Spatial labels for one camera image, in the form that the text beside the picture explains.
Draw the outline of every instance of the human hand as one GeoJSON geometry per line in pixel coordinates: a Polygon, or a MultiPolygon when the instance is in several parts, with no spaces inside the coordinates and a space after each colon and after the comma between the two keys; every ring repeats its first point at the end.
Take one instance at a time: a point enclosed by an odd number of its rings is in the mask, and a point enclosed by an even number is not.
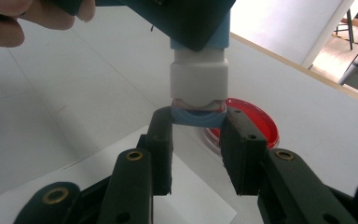
{"type": "MultiPolygon", "coordinates": [[[[94,14],[95,0],[83,0],[77,17],[90,21],[94,14]]],[[[16,47],[24,41],[18,18],[55,30],[69,29],[75,22],[49,0],[0,0],[0,15],[0,47],[16,47]]]]}

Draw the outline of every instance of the white table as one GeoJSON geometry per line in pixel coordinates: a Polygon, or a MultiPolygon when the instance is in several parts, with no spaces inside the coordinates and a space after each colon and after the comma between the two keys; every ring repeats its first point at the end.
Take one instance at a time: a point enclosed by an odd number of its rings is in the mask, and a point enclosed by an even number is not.
{"type": "MultiPolygon", "coordinates": [[[[25,22],[24,45],[0,49],[0,195],[111,146],[170,104],[173,52],[150,27],[125,7],[98,8],[95,20],[67,32],[25,22]]],[[[271,55],[231,38],[229,96],[267,111],[280,147],[302,156],[325,184],[353,194],[358,96],[271,55]]],[[[256,197],[236,196],[198,129],[175,131],[176,155],[237,211],[232,223],[260,223],[256,197]]]]}

